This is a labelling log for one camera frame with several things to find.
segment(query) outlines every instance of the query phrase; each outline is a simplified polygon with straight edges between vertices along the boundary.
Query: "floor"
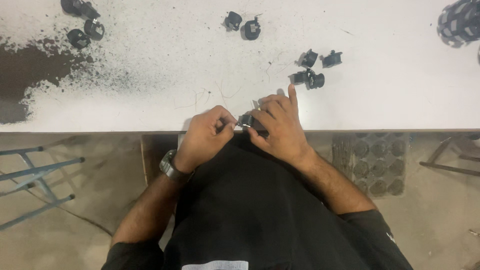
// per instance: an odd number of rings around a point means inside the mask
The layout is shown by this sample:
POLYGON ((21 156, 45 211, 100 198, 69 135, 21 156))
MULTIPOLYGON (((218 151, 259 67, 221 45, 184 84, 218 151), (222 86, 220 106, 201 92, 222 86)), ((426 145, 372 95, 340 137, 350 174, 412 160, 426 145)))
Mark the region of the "floor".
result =
MULTIPOLYGON (((332 134, 308 133, 309 143, 332 159, 332 134)), ((471 269, 480 260, 480 179, 424 168, 425 161, 445 139, 442 134, 412 134, 407 159, 406 190, 400 197, 375 203, 395 240, 414 269, 471 269)), ((94 221, 93 226, 60 208, 48 210, 0 232, 0 269, 100 269, 111 237, 122 217, 145 189, 139 135, 0 135, 0 150, 45 146, 29 154, 36 166, 85 157, 86 162, 58 170, 48 177, 58 197, 76 198, 61 206, 94 221)), ((437 163, 479 169, 456 159, 454 148, 437 163)), ((0 172, 25 169, 16 156, 0 156, 0 172)), ((0 182, 0 190, 13 187, 0 182)), ((41 192, 33 194, 44 198, 41 192)), ((0 197, 0 223, 44 205, 25 191, 0 197)))

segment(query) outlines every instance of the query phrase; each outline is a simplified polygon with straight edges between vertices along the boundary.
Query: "white tabletop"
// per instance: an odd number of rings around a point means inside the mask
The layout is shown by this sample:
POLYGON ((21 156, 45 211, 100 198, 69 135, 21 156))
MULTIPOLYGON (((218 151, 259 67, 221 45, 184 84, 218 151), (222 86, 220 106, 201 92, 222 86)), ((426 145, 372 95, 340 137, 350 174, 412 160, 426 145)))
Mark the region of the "white tabletop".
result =
MULTIPOLYGON (((318 59, 324 87, 296 86, 304 130, 480 128, 480 42, 455 49, 436 32, 452 0, 92 3, 106 36, 82 53, 103 59, 86 63, 102 77, 77 70, 59 87, 28 89, 26 121, 0 132, 181 131, 215 105, 238 117, 252 100, 287 92, 288 76, 304 70, 294 61, 310 48, 341 51, 343 63, 322 69, 318 59), (227 31, 229 11, 242 25, 261 14, 259 38, 227 31)), ((20 46, 84 23, 60 0, 4 1, 0 18, 0 36, 20 46)))

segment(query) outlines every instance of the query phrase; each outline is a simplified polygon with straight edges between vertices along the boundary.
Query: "dark dirt stain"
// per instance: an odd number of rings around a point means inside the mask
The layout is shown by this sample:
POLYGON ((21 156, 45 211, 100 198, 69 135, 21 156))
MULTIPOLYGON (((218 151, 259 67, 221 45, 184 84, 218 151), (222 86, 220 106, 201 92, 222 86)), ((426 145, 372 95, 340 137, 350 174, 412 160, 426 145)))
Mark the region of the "dark dirt stain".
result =
POLYGON ((58 52, 55 41, 29 41, 22 49, 15 52, 9 38, 0 44, 0 124, 17 123, 26 120, 29 114, 28 105, 20 102, 25 97, 25 90, 39 87, 40 82, 47 80, 59 86, 59 80, 68 76, 72 70, 83 67, 85 57, 73 55, 69 50, 58 52), (42 44, 45 51, 34 44, 42 44))

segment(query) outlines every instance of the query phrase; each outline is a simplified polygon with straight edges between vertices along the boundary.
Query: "black t-shirt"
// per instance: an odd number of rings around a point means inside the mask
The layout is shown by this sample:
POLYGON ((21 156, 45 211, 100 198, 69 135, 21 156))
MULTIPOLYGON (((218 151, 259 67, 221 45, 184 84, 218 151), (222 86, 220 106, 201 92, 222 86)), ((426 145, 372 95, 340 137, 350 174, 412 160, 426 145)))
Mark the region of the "black t-shirt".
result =
POLYGON ((292 168, 233 140, 185 186, 165 251, 115 244, 102 270, 119 269, 412 268, 378 211, 335 215, 292 168))

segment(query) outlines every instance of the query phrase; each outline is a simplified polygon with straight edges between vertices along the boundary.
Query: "egg tray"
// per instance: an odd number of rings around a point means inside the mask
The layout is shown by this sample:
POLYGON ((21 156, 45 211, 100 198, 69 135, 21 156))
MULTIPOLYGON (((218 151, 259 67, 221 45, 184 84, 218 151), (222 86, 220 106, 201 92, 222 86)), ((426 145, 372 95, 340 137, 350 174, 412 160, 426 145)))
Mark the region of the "egg tray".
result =
POLYGON ((408 133, 356 133, 352 181, 369 197, 401 196, 405 191, 408 133))

